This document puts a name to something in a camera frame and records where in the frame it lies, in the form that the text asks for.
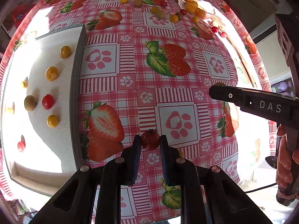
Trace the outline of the person right hand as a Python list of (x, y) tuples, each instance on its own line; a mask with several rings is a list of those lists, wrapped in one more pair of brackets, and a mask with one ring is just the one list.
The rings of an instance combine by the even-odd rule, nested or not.
[(277, 128), (277, 136), (281, 137), (279, 153), (277, 159), (276, 183), (279, 187), (286, 189), (287, 185), (292, 183), (291, 173), (292, 161), (298, 164), (298, 150), (291, 155), (287, 149), (288, 138), (284, 125), (280, 124)]

